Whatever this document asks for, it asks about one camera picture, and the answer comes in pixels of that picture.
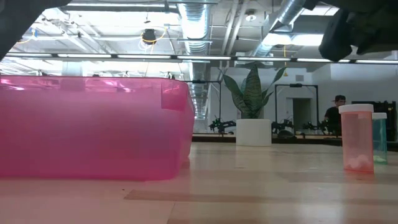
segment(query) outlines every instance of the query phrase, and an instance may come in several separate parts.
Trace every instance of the ventilation duct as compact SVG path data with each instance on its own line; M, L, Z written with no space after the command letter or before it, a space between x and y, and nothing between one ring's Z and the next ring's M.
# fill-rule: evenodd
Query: ventilation duct
M209 4L178 4L181 15L181 26L184 39L194 41L185 42L189 55L208 55L210 44L198 40L205 40L209 36L210 5ZM209 63L190 63L190 78L194 81L210 80ZM195 100L196 117L205 118L208 84L192 84L191 95Z
M283 26L291 25L298 16L303 12L303 5L306 0L284 0L280 9L271 15L267 15L263 27L262 42L252 51L253 57L266 57L273 48L273 45L268 44L268 33L279 29Z

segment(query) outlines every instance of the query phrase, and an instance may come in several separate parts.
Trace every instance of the white planter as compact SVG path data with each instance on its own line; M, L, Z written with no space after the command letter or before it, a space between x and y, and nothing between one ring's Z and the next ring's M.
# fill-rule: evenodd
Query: white planter
M271 121L268 119L239 119L236 121L237 146L271 146Z

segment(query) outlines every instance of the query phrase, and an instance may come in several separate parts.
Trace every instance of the pink plastic container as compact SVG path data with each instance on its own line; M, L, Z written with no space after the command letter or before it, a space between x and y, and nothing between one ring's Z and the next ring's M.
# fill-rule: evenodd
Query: pink plastic container
M188 159L194 110L184 82L0 81L0 177L162 180Z
M373 173L373 105L339 107L344 169Z

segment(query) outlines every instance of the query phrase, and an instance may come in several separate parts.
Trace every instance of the wooden floor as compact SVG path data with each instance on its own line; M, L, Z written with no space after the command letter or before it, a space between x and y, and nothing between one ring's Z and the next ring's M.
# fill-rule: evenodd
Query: wooden floor
M340 147L194 143L174 180L0 180L1 224L398 223L398 154L346 174Z

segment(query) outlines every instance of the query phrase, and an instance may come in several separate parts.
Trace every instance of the man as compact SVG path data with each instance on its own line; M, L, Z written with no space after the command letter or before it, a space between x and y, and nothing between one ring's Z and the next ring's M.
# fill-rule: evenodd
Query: man
M335 97L335 106L329 108L325 114L324 120L328 123L328 131L338 136L341 135L341 115L338 112L338 108L345 104L346 97L337 95Z

